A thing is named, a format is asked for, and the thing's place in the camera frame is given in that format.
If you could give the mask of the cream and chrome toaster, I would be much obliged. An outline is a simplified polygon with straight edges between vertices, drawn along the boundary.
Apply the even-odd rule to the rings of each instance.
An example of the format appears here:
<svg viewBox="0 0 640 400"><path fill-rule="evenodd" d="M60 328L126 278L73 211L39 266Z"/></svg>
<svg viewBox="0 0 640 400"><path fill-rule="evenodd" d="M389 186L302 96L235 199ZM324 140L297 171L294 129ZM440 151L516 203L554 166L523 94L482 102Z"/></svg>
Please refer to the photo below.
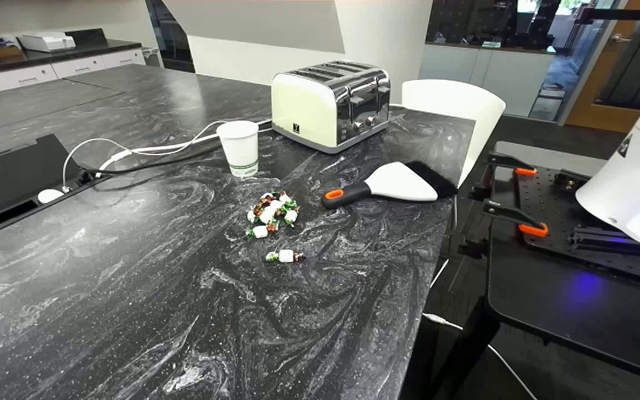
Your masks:
<svg viewBox="0 0 640 400"><path fill-rule="evenodd" d="M272 80L272 126L322 154L340 154L389 124L391 75L331 60Z"/></svg>

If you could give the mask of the pile of wrapped candies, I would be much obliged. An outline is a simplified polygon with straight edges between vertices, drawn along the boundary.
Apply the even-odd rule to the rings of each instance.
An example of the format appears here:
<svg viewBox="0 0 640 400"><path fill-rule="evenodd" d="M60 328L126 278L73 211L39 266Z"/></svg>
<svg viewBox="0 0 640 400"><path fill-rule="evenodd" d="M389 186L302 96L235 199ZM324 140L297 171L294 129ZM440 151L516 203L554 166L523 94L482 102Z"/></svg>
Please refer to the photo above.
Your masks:
<svg viewBox="0 0 640 400"><path fill-rule="evenodd" d="M246 211L252 224L284 223L294 226L301 219L301 205L286 191L269 191Z"/></svg>

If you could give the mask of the single wrapped candy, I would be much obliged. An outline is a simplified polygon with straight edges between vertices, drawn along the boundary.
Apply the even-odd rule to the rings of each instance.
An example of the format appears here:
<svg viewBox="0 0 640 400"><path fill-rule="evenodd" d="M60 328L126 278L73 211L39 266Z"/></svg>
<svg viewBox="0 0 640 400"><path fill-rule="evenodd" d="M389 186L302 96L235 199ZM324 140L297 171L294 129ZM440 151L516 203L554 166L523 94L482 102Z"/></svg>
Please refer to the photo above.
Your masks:
<svg viewBox="0 0 640 400"><path fill-rule="evenodd" d="M269 251L264 255L264 262L272 262L272 265L296 265L296 262L302 262L304 261L304 254L302 251L294 251L294 249L277 249L277 251Z"/></svg>

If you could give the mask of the small wrapped candy left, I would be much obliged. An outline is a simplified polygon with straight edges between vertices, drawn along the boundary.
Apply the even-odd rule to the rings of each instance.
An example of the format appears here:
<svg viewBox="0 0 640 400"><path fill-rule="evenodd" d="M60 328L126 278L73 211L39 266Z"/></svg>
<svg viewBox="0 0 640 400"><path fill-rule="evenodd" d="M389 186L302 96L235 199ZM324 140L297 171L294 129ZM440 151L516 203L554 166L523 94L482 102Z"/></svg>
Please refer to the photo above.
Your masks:
<svg viewBox="0 0 640 400"><path fill-rule="evenodd" d="M252 226L246 238L269 238L269 229L264 224Z"/></svg>

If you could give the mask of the white plastic cup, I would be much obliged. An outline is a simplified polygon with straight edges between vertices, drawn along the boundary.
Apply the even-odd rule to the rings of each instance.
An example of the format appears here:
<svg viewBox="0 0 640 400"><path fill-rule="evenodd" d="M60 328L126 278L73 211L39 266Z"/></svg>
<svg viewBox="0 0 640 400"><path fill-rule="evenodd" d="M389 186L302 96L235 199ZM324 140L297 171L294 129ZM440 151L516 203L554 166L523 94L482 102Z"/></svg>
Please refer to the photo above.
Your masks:
<svg viewBox="0 0 640 400"><path fill-rule="evenodd" d="M222 123L215 129L227 165L235 179L259 174L259 133L261 126L252 121Z"/></svg>

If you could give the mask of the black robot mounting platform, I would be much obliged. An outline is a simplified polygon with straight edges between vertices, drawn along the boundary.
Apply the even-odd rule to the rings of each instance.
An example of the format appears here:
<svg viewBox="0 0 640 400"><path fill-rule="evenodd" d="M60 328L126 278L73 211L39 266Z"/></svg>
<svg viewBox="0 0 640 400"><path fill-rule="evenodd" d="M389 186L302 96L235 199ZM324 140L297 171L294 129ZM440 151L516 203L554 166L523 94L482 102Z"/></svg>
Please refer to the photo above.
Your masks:
<svg viewBox="0 0 640 400"><path fill-rule="evenodd" d="M640 376L640 278L592 261L537 249L493 213L486 288L433 380L433 400L454 400L503 324Z"/></svg>

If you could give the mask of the white plug in box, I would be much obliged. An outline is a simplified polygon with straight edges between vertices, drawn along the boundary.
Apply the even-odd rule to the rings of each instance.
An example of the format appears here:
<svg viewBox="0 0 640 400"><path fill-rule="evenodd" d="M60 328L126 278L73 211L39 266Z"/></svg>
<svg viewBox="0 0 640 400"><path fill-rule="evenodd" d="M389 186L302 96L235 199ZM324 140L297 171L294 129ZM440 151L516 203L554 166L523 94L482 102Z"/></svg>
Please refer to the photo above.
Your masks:
<svg viewBox="0 0 640 400"><path fill-rule="evenodd" d="M55 203L55 200L60 200L60 199L64 199L66 193L63 191L63 190L43 190L39 195L35 195L35 200L40 203L40 205L52 205L52 203Z"/></svg>

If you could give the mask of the white printer on counter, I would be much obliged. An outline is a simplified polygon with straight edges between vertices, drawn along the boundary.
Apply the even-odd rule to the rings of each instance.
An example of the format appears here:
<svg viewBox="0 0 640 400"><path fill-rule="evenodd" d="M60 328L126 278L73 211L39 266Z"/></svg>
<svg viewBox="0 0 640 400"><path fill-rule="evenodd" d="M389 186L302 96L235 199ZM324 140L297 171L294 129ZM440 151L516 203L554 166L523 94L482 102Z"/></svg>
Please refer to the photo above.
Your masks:
<svg viewBox="0 0 640 400"><path fill-rule="evenodd" d="M75 41L66 34L60 32L46 32L46 34L24 34L17 38L17 42L26 50L26 51L64 51L64 50L73 50Z"/></svg>

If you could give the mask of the white cabinet counter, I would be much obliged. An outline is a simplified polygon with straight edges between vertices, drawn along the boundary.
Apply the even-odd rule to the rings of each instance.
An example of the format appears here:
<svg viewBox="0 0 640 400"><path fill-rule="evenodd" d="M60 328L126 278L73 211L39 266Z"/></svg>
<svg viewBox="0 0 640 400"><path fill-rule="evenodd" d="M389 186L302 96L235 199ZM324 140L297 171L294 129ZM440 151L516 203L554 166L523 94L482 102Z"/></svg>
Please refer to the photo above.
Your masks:
<svg viewBox="0 0 640 400"><path fill-rule="evenodd" d="M143 63L145 50L121 41L107 46L26 53L20 60L0 60L0 92Z"/></svg>

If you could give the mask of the orange handled clamp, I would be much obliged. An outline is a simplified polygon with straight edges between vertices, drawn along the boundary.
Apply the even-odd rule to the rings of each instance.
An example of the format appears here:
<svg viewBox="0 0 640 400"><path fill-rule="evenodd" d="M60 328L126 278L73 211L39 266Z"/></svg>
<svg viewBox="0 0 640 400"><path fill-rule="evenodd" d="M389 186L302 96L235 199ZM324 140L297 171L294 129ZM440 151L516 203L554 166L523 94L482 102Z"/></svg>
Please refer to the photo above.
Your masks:
<svg viewBox="0 0 640 400"><path fill-rule="evenodd" d="M524 213L523 210L504 206L504 205L501 205L501 203L496 203L496 200L485 200L485 203L482 203L482 210L485 210L486 213L492 213L492 215L501 215L501 219L513 220L517 233L524 235L524 238L537 238L537 240L542 240L542 238L550 235L550 224L542 223L542 220L537 220L537 219L534 219L534 215L530 215L530 213Z"/></svg>

